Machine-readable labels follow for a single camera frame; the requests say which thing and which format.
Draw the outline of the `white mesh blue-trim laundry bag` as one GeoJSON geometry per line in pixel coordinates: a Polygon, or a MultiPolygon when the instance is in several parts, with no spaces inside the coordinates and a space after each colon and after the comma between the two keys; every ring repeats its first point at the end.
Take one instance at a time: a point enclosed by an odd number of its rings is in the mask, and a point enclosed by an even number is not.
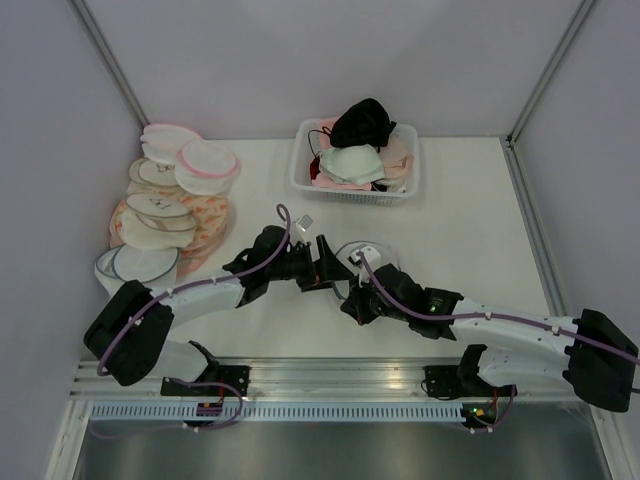
{"type": "Polygon", "coordinates": [[[382,266],[392,264],[398,270],[401,269],[399,257],[394,250],[385,244],[369,240],[347,242],[337,249],[336,258],[347,267],[351,279],[359,285],[361,281],[367,281],[369,275],[362,267],[361,256],[364,256],[372,271],[382,266]]]}

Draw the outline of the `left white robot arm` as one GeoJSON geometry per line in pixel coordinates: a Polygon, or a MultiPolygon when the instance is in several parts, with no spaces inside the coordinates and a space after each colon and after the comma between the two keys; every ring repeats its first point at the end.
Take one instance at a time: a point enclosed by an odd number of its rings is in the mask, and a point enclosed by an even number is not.
{"type": "Polygon", "coordinates": [[[292,243],[288,232],[269,225],[210,279],[152,290],[125,282],[86,331],[83,343],[98,359],[98,373],[123,386],[147,376],[176,378],[195,395],[218,384],[217,361],[200,343],[169,340],[169,333],[205,315],[243,307],[260,298],[274,281],[293,281],[302,292],[348,281],[352,272],[317,236],[319,257],[308,243],[292,243]]]}

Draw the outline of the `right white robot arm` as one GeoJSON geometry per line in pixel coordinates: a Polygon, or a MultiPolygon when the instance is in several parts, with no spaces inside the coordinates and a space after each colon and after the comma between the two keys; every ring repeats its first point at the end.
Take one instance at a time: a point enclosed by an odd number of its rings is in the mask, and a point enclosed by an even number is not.
{"type": "Polygon", "coordinates": [[[392,264],[367,280],[350,280],[340,309],[360,325],[392,318],[425,338],[463,344],[456,381],[469,395],[490,388],[569,392],[615,413],[630,407],[639,350],[599,311],[585,309],[579,317],[500,311],[423,287],[392,264]]]}

